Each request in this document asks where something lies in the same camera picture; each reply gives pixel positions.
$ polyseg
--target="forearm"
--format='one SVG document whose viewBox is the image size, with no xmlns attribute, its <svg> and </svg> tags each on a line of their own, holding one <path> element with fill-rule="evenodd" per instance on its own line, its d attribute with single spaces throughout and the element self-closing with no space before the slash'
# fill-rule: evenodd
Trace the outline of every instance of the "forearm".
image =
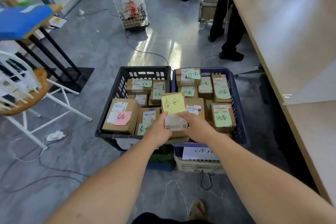
<svg viewBox="0 0 336 224">
<path fill-rule="evenodd" d="M 214 132 L 208 146 L 256 223 L 334 223 L 335 209 L 286 172 Z"/>
<path fill-rule="evenodd" d="M 149 140 L 133 145 L 84 182 L 46 223 L 126 223 L 153 151 Z"/>
</svg>

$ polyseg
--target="cart wheel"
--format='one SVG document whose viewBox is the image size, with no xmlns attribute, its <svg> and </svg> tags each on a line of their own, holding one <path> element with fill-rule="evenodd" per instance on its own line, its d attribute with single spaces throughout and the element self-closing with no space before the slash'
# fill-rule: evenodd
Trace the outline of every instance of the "cart wheel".
<svg viewBox="0 0 336 224">
<path fill-rule="evenodd" d="M 205 23 L 204 22 L 200 22 L 198 25 L 199 29 L 204 29 L 205 28 Z"/>
</svg>

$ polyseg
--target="shoe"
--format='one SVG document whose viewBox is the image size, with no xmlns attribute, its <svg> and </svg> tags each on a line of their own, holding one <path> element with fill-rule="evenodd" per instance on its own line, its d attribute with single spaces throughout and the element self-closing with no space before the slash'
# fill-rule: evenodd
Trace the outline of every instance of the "shoe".
<svg viewBox="0 0 336 224">
<path fill-rule="evenodd" d="M 228 59 L 228 60 L 232 60 L 232 61 L 242 61 L 244 58 L 244 55 L 239 53 L 239 52 L 223 52 L 221 51 L 218 54 L 220 59 Z"/>
<path fill-rule="evenodd" d="M 207 220 L 207 213 L 202 201 L 196 199 L 189 210 L 188 220 Z"/>
<path fill-rule="evenodd" d="M 223 28 L 217 33 L 211 33 L 211 30 L 210 30 L 210 35 L 208 36 L 208 40 L 210 42 L 214 42 L 217 38 L 219 38 L 222 35 L 224 35 L 224 29 Z"/>
</svg>

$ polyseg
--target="hand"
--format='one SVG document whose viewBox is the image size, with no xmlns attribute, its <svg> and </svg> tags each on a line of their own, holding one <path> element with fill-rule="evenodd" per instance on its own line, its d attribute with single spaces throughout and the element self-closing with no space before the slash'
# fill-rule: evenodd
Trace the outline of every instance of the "hand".
<svg viewBox="0 0 336 224">
<path fill-rule="evenodd" d="M 172 136 L 171 130 L 165 129 L 163 125 L 163 122 L 167 114 L 168 112 L 161 113 L 158 119 L 152 122 L 149 129 L 143 136 L 142 140 L 146 140 L 151 144 L 153 144 L 154 149 L 159 148 Z"/>
<path fill-rule="evenodd" d="M 189 128 L 183 132 L 198 143 L 207 144 L 212 135 L 217 133 L 208 122 L 200 116 L 189 112 L 179 112 L 178 115 L 189 123 Z"/>
</svg>

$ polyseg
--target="black pants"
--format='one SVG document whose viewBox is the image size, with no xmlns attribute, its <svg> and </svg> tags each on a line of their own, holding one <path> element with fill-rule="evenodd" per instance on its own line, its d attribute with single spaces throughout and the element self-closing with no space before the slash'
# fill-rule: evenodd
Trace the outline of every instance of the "black pants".
<svg viewBox="0 0 336 224">
<path fill-rule="evenodd" d="M 233 4 L 233 0 L 218 0 L 215 15 L 213 18 L 213 24 L 210 30 L 211 38 L 216 38 L 221 35 L 223 31 L 223 22 L 226 16 L 228 6 Z M 232 14 L 229 21 L 229 28 L 227 31 L 226 43 L 222 46 L 223 51 L 236 51 L 236 45 L 241 41 L 246 28 L 242 19 L 239 16 L 236 6 L 233 4 Z"/>
<path fill-rule="evenodd" d="M 132 224 L 178 224 L 178 223 L 185 223 L 185 224 L 210 224 L 210 222 L 204 220 L 190 220 L 190 221 L 176 221 L 171 219 L 162 219 L 156 216 L 153 213 L 142 213 L 140 214 Z"/>
</svg>

